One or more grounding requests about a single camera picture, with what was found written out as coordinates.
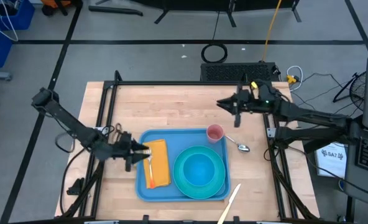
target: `wooden tabletop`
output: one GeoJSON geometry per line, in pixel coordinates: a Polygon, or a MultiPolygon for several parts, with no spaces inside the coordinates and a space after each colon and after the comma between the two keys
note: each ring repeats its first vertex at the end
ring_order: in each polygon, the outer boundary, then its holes
{"type": "MultiPolygon", "coordinates": [[[[86,126],[96,124],[102,86],[102,82],[87,84],[79,115],[86,126]]],[[[287,83],[274,83],[274,86],[290,98],[287,83]]],[[[229,97],[235,91],[236,86],[119,86],[112,124],[121,123],[123,130],[130,131],[136,139],[148,129],[206,128],[210,124],[220,124],[227,135],[251,148],[250,153],[244,154],[228,142],[231,193],[237,184],[242,186],[226,220],[232,220],[233,216],[239,216],[241,221],[278,220],[271,163],[263,158],[267,140],[262,115],[243,113],[241,127],[234,128],[234,117],[216,106],[216,100],[229,97]]],[[[81,149],[79,143],[76,145],[70,159],[81,149]]],[[[300,142],[292,146],[303,149],[300,142]]],[[[77,178],[85,176],[88,158],[85,152],[72,163],[65,181],[66,189],[77,178]]],[[[294,191],[310,211],[319,216],[305,156],[287,150],[287,161],[294,191]]],[[[136,195],[135,180],[136,169],[125,172],[122,159],[106,161],[97,219],[140,220],[143,215],[149,215],[150,220],[218,220],[228,204],[229,197],[214,202],[144,202],[136,195]]],[[[290,217],[283,188],[282,192],[286,216],[290,217]]],[[[75,196],[64,194],[65,210],[75,199],[75,196]]],[[[88,199],[87,214],[90,214],[92,199],[93,193],[88,199]]]]}

